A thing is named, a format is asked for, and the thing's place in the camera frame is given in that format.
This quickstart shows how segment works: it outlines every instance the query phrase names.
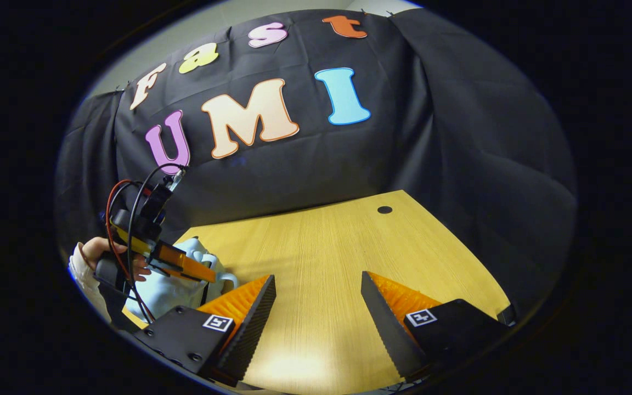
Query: blue letter i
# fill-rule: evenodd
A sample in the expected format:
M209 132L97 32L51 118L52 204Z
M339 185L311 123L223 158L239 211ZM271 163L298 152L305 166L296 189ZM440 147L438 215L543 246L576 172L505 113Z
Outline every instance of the blue letter i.
M359 103L358 93L351 80L354 73L351 68L338 67L314 74L316 80L326 84L328 95L331 97L333 114L328 117L328 121L333 125L362 122L371 115L369 110L364 109Z

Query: white sleeve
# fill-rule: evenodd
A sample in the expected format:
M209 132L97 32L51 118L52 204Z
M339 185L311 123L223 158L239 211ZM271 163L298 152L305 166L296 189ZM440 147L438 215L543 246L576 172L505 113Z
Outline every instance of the white sleeve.
M105 318L107 323L111 323L111 317L106 309L106 302L99 292L99 282L92 276L92 269L84 262L80 253L81 248L82 243L78 242L67 267L70 269L72 277L75 278L77 286L80 287L80 290L82 290L90 303L97 309L97 312Z

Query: red cable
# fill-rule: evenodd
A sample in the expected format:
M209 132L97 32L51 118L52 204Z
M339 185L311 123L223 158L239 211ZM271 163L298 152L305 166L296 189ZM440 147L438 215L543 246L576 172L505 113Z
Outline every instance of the red cable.
M125 183L130 183L132 182L132 180L129 179L125 179L125 180L120 180L120 182L116 183L116 185L114 185L114 187L111 190L111 193L109 194L109 199L106 203L106 233L109 237L109 242L111 245L111 249L114 251L114 255L116 255L116 259L118 260L118 264L121 267L121 269L123 269L123 272L126 273L126 279L128 281L133 281L133 279L131 278L130 273L128 272L128 270L126 270L126 267L123 265L122 260L121 260L121 255L119 255L119 252L116 251L116 246L113 243L113 238L111 235L111 218L109 217L109 212L111 210L111 201L114 197L114 193L116 192L116 188L120 187L121 185L125 184ZM138 302L140 302L140 304L143 305L143 308L145 308L145 311L148 313L148 315L150 316L150 320L155 321L155 317L153 317L153 314L150 312L150 308L148 308L148 306L145 305L145 302L143 302L143 298L140 297L140 294L138 294L138 291L134 291L136 298L138 298Z

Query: black cloth backdrop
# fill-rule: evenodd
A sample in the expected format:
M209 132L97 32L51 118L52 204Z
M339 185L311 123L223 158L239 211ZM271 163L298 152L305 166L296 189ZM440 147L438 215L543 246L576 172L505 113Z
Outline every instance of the black cloth backdrop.
M366 38L337 35L321 20L359 20ZM280 22L288 36L248 45L255 27ZM187 74L183 57L216 42L219 56ZM501 54L428 10L394 17L346 10L270 15L208 37L188 37L135 110L136 83L86 100L67 130L56 179L60 247L104 235L100 214L123 178L143 180L155 159L145 134L183 110L189 170L167 205L161 237L188 228L340 202L403 189L441 220L488 268L516 312L530 312L564 266L577 210L569 147L541 93ZM148 72L158 65L148 65ZM319 70L349 67L371 118L332 125ZM228 94L246 106L253 87L285 82L293 137L215 160L210 118L201 106ZM163 173L158 173L158 182ZM125 195L127 207L134 193Z

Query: white mug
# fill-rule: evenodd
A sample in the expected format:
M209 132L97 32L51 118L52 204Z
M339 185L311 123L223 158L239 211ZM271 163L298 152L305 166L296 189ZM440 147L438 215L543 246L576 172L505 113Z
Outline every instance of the white mug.
M208 290L205 302L210 302L214 298L220 297L226 280L230 280L233 283L233 289L239 287L236 276L224 272L221 261L215 255L209 253L198 238L190 238L174 245L174 247L183 250L193 260L206 263L211 270L216 272L216 282L195 281L175 277L174 275L167 277L160 273L151 272L150 275L145 276L145 281L136 281L136 289L155 318L159 318L178 305L189 308L199 307L206 285L208 285ZM128 298L126 300L126 308L145 322L143 313L138 307L138 302Z

